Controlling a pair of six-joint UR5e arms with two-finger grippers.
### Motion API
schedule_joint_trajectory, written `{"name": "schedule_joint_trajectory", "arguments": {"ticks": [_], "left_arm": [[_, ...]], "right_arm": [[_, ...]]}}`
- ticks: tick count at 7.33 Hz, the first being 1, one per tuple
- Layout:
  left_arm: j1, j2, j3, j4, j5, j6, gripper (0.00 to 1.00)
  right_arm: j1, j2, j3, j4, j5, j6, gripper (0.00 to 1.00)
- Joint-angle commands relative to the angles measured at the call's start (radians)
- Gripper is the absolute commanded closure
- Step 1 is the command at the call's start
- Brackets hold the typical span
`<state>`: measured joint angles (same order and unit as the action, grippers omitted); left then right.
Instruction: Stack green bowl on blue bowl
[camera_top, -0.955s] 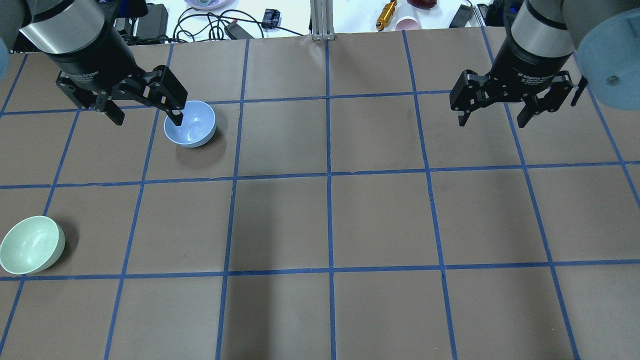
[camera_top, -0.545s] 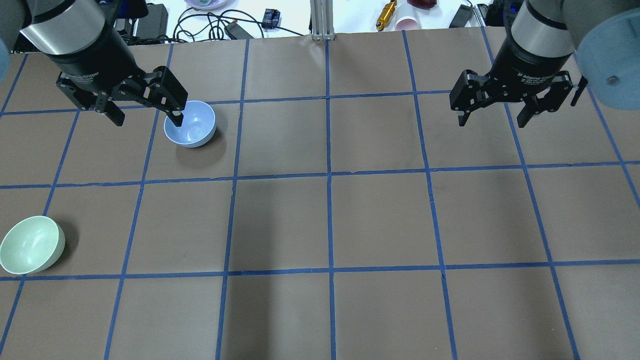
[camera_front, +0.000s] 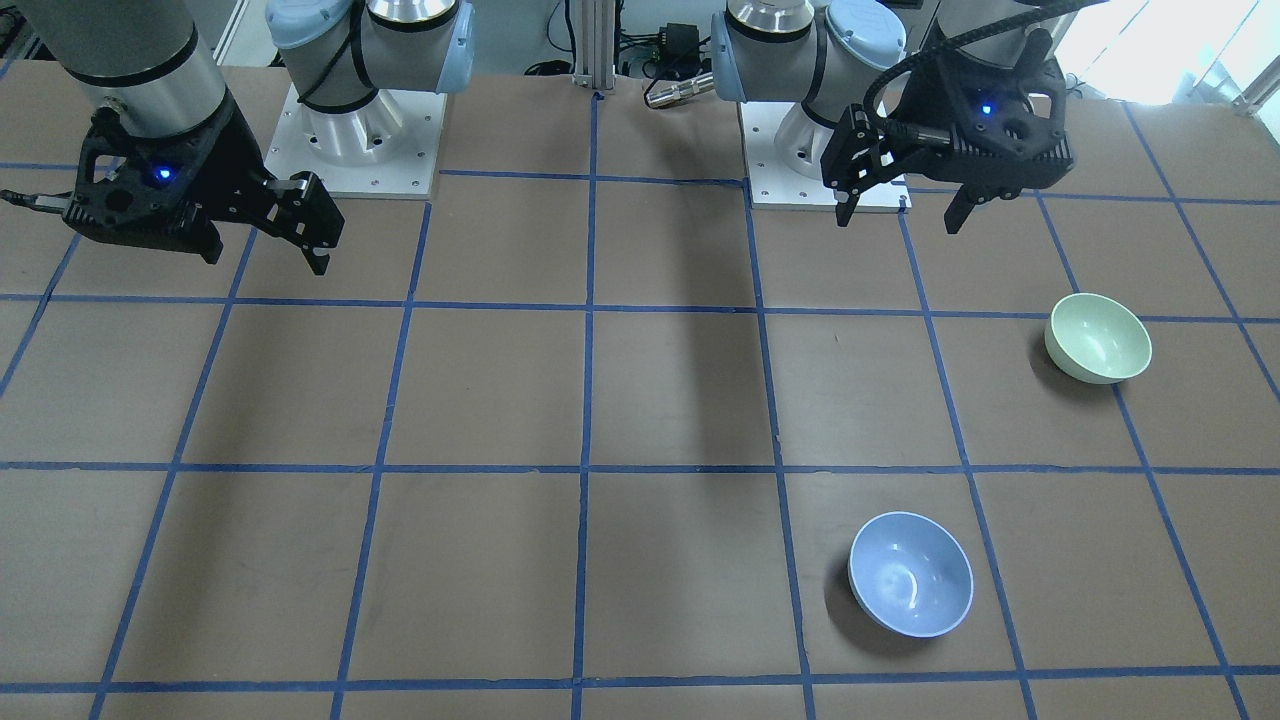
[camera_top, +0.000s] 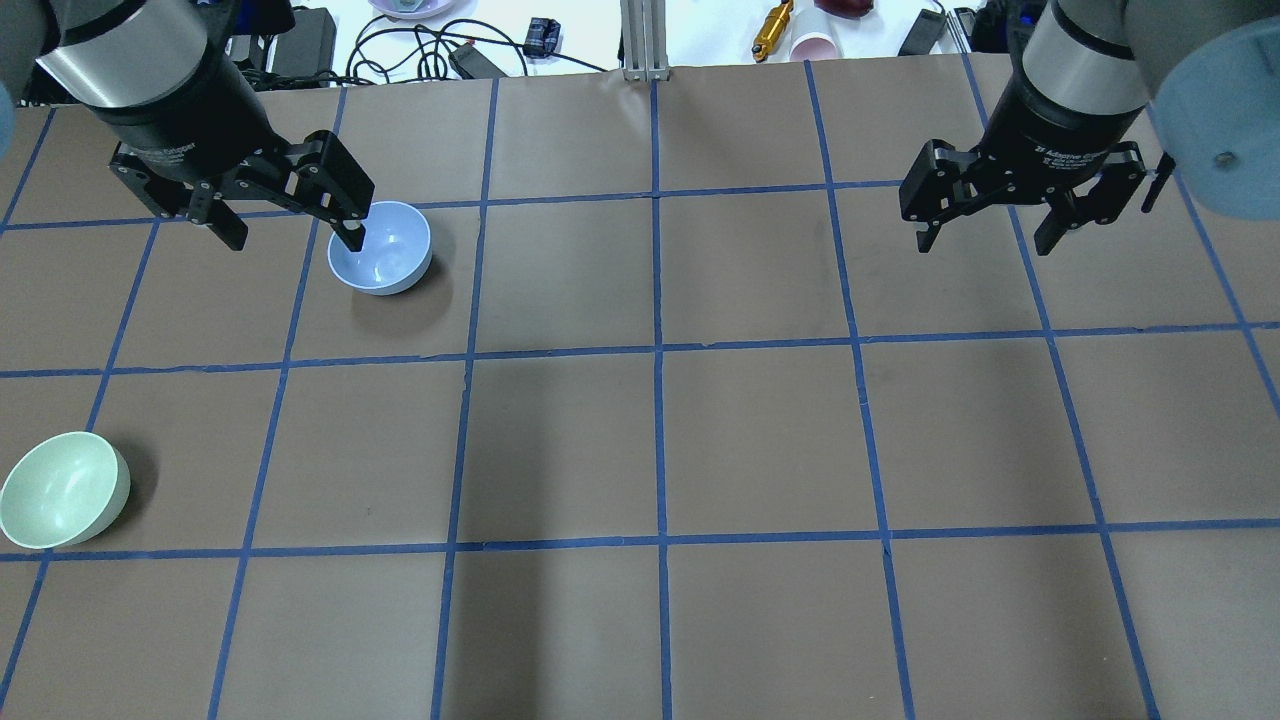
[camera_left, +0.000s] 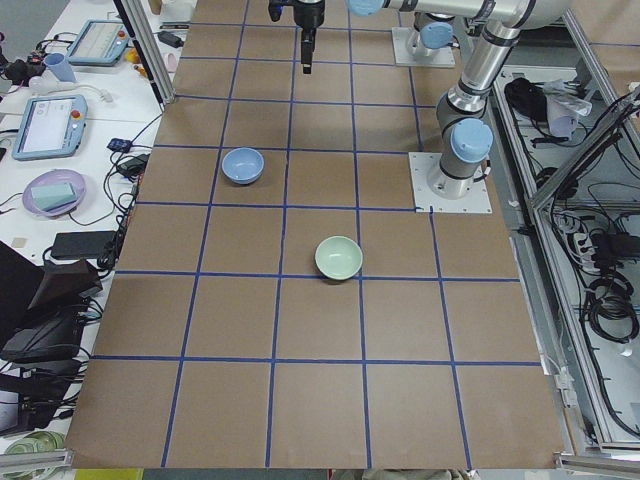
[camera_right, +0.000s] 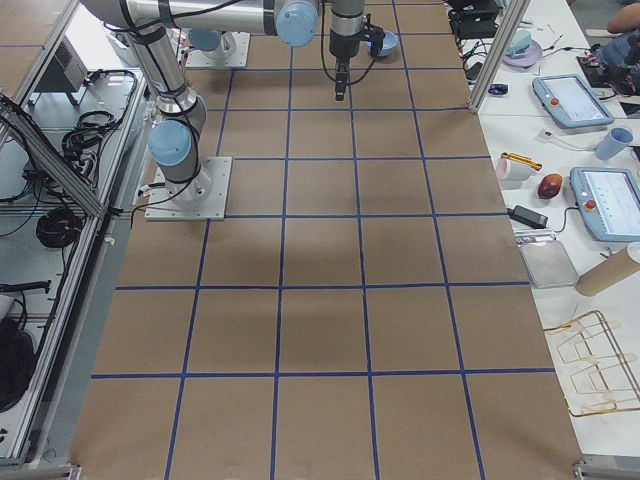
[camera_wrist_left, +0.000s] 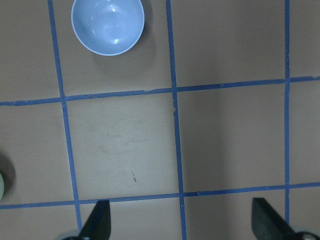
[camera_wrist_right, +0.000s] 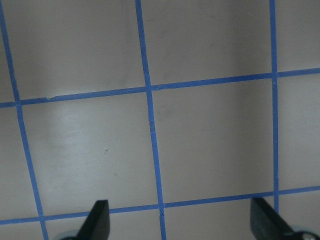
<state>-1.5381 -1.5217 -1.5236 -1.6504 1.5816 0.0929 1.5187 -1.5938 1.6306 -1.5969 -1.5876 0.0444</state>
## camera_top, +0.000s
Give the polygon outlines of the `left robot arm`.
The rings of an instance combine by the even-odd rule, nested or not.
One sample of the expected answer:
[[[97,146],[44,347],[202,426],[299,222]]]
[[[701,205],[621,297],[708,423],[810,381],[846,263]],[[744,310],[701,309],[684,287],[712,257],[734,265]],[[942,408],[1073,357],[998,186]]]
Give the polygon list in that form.
[[[188,1],[5,1],[3,145],[35,68],[118,138],[110,167],[159,218],[243,249],[236,201],[325,222],[364,247],[375,184],[334,132],[274,131],[248,79]]]

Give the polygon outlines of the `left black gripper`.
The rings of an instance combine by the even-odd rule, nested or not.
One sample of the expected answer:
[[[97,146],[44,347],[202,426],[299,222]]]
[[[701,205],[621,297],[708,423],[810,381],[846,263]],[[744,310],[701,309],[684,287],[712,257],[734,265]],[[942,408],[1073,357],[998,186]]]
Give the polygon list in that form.
[[[90,110],[122,142],[109,163],[113,176],[154,217],[184,218],[239,252],[248,227],[211,183],[256,151],[285,151],[296,178],[285,192],[285,206],[328,223],[348,251],[364,250],[374,181],[328,129],[288,146],[223,50],[206,46],[193,74],[164,97],[140,106],[92,105]]]

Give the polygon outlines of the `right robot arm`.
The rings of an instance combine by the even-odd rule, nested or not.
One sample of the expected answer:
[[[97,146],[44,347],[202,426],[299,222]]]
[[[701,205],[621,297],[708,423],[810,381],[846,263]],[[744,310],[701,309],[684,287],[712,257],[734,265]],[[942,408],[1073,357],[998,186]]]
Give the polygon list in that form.
[[[1277,219],[1275,1],[1050,1],[977,145],[933,138],[899,190],[916,247],[993,205],[1048,211],[1048,255],[1069,232],[1115,222],[1147,167],[1126,132],[1151,111],[1162,156],[1143,201],[1179,173],[1207,209]]]

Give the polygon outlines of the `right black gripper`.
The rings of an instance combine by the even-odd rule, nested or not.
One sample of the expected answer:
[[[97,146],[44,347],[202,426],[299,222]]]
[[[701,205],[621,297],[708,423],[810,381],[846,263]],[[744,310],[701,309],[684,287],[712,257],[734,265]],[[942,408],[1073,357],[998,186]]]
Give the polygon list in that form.
[[[899,186],[901,218],[929,252],[942,227],[989,205],[1050,210],[1034,233],[1048,256],[1069,232],[1115,222],[1137,193],[1147,167],[1138,142],[1123,137],[1137,110],[1094,115],[1044,96],[1025,76],[1011,76],[977,146],[963,152],[943,140],[923,146]],[[1088,192],[1074,190],[1096,179]]]

